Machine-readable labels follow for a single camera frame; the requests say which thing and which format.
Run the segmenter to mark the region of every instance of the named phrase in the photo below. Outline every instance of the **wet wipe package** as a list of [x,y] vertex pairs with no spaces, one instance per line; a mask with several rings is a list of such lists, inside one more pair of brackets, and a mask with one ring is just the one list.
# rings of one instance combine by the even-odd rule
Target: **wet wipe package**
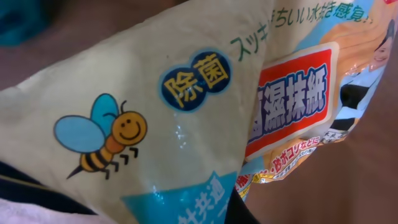
[[283,179],[354,127],[396,14],[188,1],[0,92],[0,160],[118,223],[223,223],[234,186]]

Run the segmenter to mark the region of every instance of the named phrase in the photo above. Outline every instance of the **blue bee wing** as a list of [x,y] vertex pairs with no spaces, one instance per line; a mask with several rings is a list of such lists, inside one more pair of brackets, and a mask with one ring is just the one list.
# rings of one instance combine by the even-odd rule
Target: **blue bee wing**
[[113,96],[104,93],[97,97],[97,99],[94,101],[93,108],[91,109],[90,118],[101,127],[102,131],[105,133],[105,136],[109,136],[111,134],[112,123],[118,116],[118,103]]
[[54,135],[65,148],[80,153],[101,149],[105,142],[104,132],[92,120],[77,116],[64,116],[54,126]]

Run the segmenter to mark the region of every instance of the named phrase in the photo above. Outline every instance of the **brown surface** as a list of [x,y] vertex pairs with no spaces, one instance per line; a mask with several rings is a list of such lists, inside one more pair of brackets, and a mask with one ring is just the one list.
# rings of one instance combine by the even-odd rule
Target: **brown surface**
[[[67,1],[45,32],[20,47],[0,48],[0,89],[177,2]],[[283,181],[252,185],[247,205],[262,223],[398,223],[398,43],[392,54],[346,141],[320,147]]]

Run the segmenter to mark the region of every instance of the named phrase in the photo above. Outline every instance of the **dark blue object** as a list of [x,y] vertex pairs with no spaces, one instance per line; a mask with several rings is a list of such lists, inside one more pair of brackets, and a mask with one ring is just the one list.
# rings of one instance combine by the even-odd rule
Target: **dark blue object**
[[40,0],[0,0],[0,45],[18,45],[46,25]]

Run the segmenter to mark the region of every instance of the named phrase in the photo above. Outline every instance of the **bee mouth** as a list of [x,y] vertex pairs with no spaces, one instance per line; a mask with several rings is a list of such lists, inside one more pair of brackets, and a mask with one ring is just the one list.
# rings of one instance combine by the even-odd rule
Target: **bee mouth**
[[120,137],[122,137],[124,140],[128,140],[128,141],[131,141],[131,140],[135,139],[136,137],[138,137],[138,135],[140,135],[140,133],[141,133],[141,126],[139,126],[139,123],[137,121],[136,121],[136,124],[138,126],[138,132],[135,136],[128,138],[128,137],[125,137],[122,133],[119,133]]

